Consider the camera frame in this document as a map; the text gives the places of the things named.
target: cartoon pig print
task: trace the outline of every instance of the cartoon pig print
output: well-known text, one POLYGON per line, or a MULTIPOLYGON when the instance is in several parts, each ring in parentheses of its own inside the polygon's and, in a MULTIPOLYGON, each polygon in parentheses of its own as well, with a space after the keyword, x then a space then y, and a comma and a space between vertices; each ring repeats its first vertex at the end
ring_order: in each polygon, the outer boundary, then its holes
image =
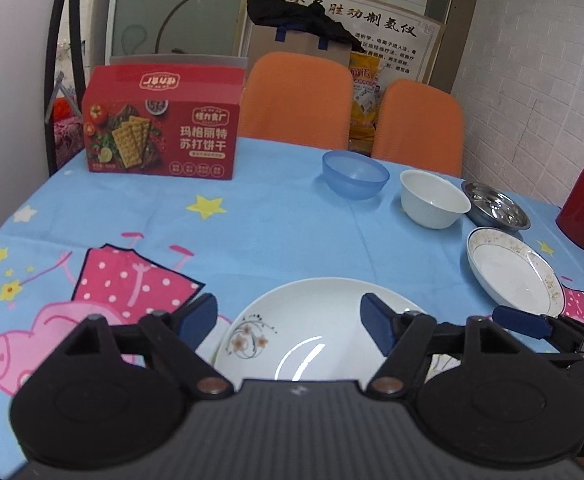
POLYGON ((101 314, 109 324, 125 323, 106 306, 67 301, 43 307, 29 331, 0 334, 0 390, 13 396, 59 342, 89 314, 101 314))

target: screw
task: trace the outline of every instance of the screw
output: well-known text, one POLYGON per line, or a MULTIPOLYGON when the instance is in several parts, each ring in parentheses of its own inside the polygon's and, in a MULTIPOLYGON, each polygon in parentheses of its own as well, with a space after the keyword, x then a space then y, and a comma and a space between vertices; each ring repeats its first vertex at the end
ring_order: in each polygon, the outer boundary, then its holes
POLYGON ((221 377, 206 377, 197 383, 197 388, 204 394, 217 395, 227 390, 229 384, 221 377))
POLYGON ((396 377, 379 377, 373 381, 372 388, 380 394, 395 394, 403 390, 403 381, 396 377))
POLYGON ((306 388, 305 386, 295 386, 294 388, 290 388, 290 393, 296 396, 302 396, 305 395, 307 393, 309 393, 310 390, 308 388, 306 388))

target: orange chair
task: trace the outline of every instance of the orange chair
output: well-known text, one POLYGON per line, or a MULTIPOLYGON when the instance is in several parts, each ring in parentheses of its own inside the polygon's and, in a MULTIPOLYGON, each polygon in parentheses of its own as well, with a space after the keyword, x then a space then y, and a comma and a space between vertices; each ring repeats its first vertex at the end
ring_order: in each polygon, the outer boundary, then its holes
POLYGON ((239 135, 345 150, 352 76, 320 57, 271 52, 259 59, 241 99, 239 135))
POLYGON ((381 101, 372 157, 461 175, 463 113, 451 95, 397 80, 381 101))

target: soda cracker box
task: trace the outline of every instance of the soda cracker box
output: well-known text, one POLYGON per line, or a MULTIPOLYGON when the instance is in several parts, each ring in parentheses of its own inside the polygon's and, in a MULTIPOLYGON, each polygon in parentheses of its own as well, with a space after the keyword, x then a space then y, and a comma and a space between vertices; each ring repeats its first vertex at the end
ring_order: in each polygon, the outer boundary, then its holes
POLYGON ((99 66, 82 103, 90 171, 229 180, 245 70, 99 66))

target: blue tablecloth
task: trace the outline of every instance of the blue tablecloth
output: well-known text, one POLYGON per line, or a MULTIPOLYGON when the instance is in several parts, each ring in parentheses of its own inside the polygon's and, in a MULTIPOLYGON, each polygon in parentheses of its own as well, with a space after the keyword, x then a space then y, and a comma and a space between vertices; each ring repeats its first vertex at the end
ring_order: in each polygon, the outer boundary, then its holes
MULTIPOLYGON (((378 197, 343 200, 320 176, 322 155, 240 139, 234 178, 220 182, 89 173, 80 153, 19 208, 0 229, 0 476, 22 462, 8 423, 14 385, 90 310, 133 322, 147 305, 173 309, 205 283, 231 320, 276 286, 343 276, 390 288, 439 321, 491 313, 467 263, 469 219, 441 231, 412 222, 397 164, 386 163, 378 197)), ((557 229, 558 209, 515 199, 531 219, 523 240, 582 304, 584 251, 557 229)))

